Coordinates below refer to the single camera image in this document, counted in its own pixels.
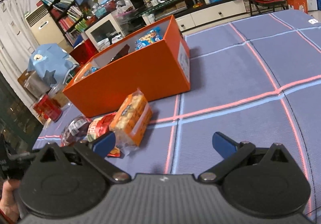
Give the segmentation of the person's left hand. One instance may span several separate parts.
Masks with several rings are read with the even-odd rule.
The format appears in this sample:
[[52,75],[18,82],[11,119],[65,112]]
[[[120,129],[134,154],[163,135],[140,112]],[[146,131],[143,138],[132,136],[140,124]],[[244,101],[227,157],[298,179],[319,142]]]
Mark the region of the person's left hand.
[[3,183],[1,197],[1,215],[8,223],[16,223],[20,217],[17,203],[14,197],[14,191],[20,186],[20,181],[15,179],[6,180]]

